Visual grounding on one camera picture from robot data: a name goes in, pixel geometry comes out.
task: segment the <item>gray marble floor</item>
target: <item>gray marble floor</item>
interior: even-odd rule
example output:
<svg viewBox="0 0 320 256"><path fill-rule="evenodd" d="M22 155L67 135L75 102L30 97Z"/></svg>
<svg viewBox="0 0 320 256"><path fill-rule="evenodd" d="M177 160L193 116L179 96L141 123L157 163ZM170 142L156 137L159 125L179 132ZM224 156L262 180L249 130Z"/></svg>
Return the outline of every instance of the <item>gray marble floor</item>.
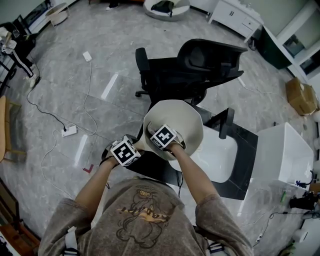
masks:
<svg viewBox="0 0 320 256"><path fill-rule="evenodd" d="M194 10L186 20L163 22L146 16L136 4L123 4L110 12L105 11L106 6L89 6L86 0L80 0L70 8L71 16L65 22L56 28L49 25L41 32L31 52L42 78L29 100L43 111L55 114L65 125L74 123L93 133L95 124L83 110L90 64L82 53L89 51L93 58L92 78L85 107L96 120L95 135L79 130L76 135L62 138L55 131L56 147L43 160L55 144L53 131L60 132L62 125L27 102L29 88L21 70L5 91L9 99L22 104L18 112L11 110L11 137L13 145L27 151L27 156L17 159L17 163L1 163L0 176L18 199L21 218L39 236L59 200L66 196L61 190L74 198L96 171L104 147L124 134L137 135L150 104L147 96L135 97L141 86L135 61L137 48L145 47L149 58L165 58L176 56L183 43L193 38L246 46L239 35L221 25L209 25L205 15ZM244 70L241 81L236 79L208 89L200 106L216 114L232 107L235 123L252 132L269 128L273 122L289 122L313 147L314 121L300 117L286 101L285 82L291 75L275 69L251 50L241 56L240 67ZM91 165L91 173L83 170ZM118 167L111 173L109 184L136 175ZM286 200L280 203L284 191ZM269 215L290 211L289 198L302 193L301 189L280 182L253 179L244 201L223 200L255 244ZM196 205L187 187L182 188L181 198L187 216L194 222ZM256 255L276 255L300 224L300 215L276 215L261 243L254 247Z"/></svg>

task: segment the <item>chair backrest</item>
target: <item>chair backrest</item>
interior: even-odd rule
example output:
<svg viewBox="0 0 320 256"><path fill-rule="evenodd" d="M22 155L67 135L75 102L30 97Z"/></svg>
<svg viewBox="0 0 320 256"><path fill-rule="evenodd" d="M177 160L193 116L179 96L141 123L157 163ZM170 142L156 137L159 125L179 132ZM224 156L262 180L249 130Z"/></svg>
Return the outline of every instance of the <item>chair backrest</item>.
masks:
<svg viewBox="0 0 320 256"><path fill-rule="evenodd" d="M177 63L188 72L227 78L230 72L238 72L240 55L246 51L246 48L225 43L191 39L181 47Z"/></svg>

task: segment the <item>wrist strap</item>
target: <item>wrist strap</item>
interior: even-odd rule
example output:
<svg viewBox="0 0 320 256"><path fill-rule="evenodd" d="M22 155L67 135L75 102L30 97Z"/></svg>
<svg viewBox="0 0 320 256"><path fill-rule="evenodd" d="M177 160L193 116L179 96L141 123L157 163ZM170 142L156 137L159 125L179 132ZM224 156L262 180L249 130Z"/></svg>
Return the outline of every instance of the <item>wrist strap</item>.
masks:
<svg viewBox="0 0 320 256"><path fill-rule="evenodd" d="M103 160L100 162L99 166L101 166L103 162L107 161L109 158L112 158L112 157L113 157L113 155L109 155L107 158L103 159Z"/></svg>

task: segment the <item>white cable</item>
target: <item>white cable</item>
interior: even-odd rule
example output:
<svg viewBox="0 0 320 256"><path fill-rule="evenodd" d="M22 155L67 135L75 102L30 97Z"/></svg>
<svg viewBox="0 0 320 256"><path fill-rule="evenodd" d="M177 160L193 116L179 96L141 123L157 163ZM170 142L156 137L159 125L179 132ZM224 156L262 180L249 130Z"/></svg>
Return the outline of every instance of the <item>white cable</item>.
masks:
<svg viewBox="0 0 320 256"><path fill-rule="evenodd" d="M94 120L94 118L93 118L93 117L86 111L86 109L85 109L85 103L86 103L86 100L87 100L88 95L89 95L89 92L90 92L91 75L92 75L92 64L91 64L91 60L90 60L89 62L90 62L89 89L88 89L88 93L86 94L86 97L85 97L84 102L83 102L83 110L84 110L84 112L86 112L87 115L88 115L89 117L91 117L91 119L94 121L95 131L94 131L94 133L88 133L88 132L86 132L84 129L80 128L78 125L76 125L76 124L74 124L74 123L69 123L66 127L68 128L68 127L71 126L71 125L76 126L76 127L78 127L78 129L80 129L80 130L83 131L84 133L88 134L89 136L92 136L92 135L95 135L95 134L97 133L98 125L97 125L96 120Z"/></svg>
<svg viewBox="0 0 320 256"><path fill-rule="evenodd" d="M43 163L43 161L45 160L45 157L46 157L52 150L54 150L54 148L55 148L56 145L57 145L57 139L56 139L56 137L55 137L55 132L57 132L57 133L59 133L59 134L61 135L61 133L60 133L59 131L53 130L52 135L53 135L53 137L54 137L54 146L53 146L47 153L44 154L44 156L43 156L43 158L42 158L42 161L41 161L41 163L40 163L40 169L41 169L41 171L42 171L42 176L43 176L43 178L44 178L48 183L50 183L52 186L54 186L55 188L57 188L57 189L60 190L61 192L65 193L70 199L72 199L71 196L70 196L67 192L65 192L65 191L62 190L61 188L57 187L56 185L52 184L48 179L46 179L45 174L44 174L44 170L42 169L42 163Z"/></svg>
<svg viewBox="0 0 320 256"><path fill-rule="evenodd" d="M256 89L257 91L252 90L252 89L250 89L250 88L247 88L246 85L245 85L245 83L244 83L244 81L242 81L242 79L241 79L240 77L238 77L237 79L238 79L238 81L240 82L240 84L242 85L242 87L243 87L244 89L247 89L247 90L249 90L249 91L251 91L251 92L254 92L254 93L256 93L256 92L258 91L258 92L261 93L261 94L274 94L274 95L277 95L277 96L281 97L283 100L287 101L284 97L282 97L280 94L278 94L278 93L276 93L276 92L260 91L257 86L255 87L255 89Z"/></svg>

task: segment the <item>white cabinet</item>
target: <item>white cabinet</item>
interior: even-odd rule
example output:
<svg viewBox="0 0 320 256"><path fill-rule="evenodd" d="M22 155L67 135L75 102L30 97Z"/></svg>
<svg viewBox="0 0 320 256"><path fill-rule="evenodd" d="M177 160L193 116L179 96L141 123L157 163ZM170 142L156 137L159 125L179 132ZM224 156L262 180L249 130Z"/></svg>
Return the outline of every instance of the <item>white cabinet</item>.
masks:
<svg viewBox="0 0 320 256"><path fill-rule="evenodd" d="M246 42L263 25L260 15L237 0L219 0L215 4L209 23L213 20L233 29L245 37Z"/></svg>

